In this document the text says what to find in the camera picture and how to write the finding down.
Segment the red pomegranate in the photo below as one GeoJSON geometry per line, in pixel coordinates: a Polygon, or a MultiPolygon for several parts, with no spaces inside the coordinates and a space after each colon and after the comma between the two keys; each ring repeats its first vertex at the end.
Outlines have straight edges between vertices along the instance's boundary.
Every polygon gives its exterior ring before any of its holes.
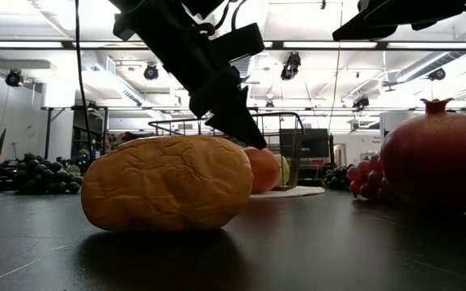
{"type": "Polygon", "coordinates": [[[383,139],[383,175],[414,208],[466,213],[466,115],[449,99],[423,99],[425,113],[403,121],[383,139]]]}

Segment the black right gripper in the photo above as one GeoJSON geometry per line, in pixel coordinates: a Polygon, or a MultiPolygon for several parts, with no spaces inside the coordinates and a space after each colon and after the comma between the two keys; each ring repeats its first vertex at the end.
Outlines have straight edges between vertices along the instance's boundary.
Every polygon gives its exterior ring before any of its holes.
{"type": "Polygon", "coordinates": [[[335,41],[381,40],[397,26],[414,30],[466,12],[466,0],[369,0],[368,6],[332,33],[335,41]]]}

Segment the long ceiling light strip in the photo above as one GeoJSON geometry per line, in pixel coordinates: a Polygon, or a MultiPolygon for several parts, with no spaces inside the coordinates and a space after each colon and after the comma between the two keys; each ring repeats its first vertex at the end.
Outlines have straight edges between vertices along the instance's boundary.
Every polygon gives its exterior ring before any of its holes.
{"type": "MultiPolygon", "coordinates": [[[[266,50],[337,50],[342,51],[466,51],[466,42],[456,41],[265,41],[266,50]]],[[[0,50],[75,50],[70,40],[0,40],[0,50]]],[[[148,50],[141,41],[82,41],[82,50],[148,50]]]]}

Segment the dark wall monitor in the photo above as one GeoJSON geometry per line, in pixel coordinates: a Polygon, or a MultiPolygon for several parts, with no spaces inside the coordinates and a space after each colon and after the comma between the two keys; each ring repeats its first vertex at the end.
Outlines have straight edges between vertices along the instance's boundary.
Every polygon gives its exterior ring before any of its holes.
{"type": "Polygon", "coordinates": [[[281,154],[286,158],[328,158],[329,135],[327,129],[280,129],[281,154]]]}

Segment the black metal rack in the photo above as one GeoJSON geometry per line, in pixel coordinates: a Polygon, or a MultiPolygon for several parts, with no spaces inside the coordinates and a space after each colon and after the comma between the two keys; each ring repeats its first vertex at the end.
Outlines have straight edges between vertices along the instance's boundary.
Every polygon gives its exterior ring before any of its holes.
{"type": "Polygon", "coordinates": [[[47,112],[44,157],[47,159],[73,158],[84,147],[95,156],[106,153],[108,134],[108,107],[90,106],[85,124],[82,105],[71,107],[42,107],[47,112]]]}

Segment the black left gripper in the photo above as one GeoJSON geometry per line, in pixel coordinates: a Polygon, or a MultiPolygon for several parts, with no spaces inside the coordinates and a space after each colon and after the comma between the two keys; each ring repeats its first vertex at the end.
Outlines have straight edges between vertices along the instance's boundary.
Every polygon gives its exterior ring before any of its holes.
{"type": "Polygon", "coordinates": [[[137,35],[190,93],[190,111],[206,125],[257,149],[266,147],[238,70],[181,7],[129,8],[115,15],[113,33],[122,40],[137,35]]]}

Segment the orange fruit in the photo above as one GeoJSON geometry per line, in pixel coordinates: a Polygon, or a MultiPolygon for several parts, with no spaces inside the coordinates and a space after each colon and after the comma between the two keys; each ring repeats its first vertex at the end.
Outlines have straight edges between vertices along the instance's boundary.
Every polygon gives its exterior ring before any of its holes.
{"type": "Polygon", "coordinates": [[[271,191],[281,177],[280,166],[275,155],[267,150],[255,147],[244,148],[253,174],[252,194],[259,195],[271,191]]]}

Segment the orange bread piece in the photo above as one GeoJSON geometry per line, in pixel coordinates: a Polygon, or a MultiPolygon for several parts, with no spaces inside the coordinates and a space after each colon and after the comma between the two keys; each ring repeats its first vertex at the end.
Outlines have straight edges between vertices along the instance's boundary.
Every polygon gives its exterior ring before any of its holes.
{"type": "Polygon", "coordinates": [[[252,183],[248,156],[225,138],[148,137],[95,160],[81,204],[103,230],[217,230],[248,203],[252,183]]]}

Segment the red grape bunch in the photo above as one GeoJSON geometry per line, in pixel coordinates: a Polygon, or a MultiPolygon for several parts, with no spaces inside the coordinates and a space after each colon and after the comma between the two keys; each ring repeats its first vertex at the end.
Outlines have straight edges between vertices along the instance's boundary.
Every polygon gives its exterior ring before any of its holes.
{"type": "Polygon", "coordinates": [[[393,199],[379,155],[363,159],[358,165],[351,166],[346,177],[349,180],[350,191],[359,200],[390,203],[393,199]]]}

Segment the black grape bunch green stem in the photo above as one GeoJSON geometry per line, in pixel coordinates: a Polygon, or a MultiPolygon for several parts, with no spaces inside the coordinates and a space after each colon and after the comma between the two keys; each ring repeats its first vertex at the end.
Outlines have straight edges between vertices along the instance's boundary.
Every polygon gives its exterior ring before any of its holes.
{"type": "Polygon", "coordinates": [[[347,171],[347,167],[328,168],[324,174],[324,185],[329,189],[347,190],[350,185],[347,171]]]}

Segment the white round plate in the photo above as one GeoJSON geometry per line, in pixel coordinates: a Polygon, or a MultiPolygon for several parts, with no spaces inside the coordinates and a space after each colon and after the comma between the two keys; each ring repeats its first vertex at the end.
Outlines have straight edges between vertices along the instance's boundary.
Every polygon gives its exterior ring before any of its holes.
{"type": "Polygon", "coordinates": [[[308,187],[308,186],[297,186],[295,188],[287,189],[285,191],[269,191],[263,194],[251,194],[251,199],[273,199],[273,198],[292,198],[302,196],[314,196],[325,193],[325,189],[322,187],[308,187]]]}

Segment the green apple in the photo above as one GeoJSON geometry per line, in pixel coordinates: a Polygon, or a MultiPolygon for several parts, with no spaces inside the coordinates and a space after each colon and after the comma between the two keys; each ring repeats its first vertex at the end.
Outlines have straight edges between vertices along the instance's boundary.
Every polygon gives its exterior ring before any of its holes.
{"type": "Polygon", "coordinates": [[[290,179],[290,166],[287,162],[287,159],[282,156],[281,154],[276,154],[275,159],[277,161],[277,164],[279,166],[279,175],[280,179],[277,183],[278,187],[284,187],[288,184],[289,179],[290,179]]]}

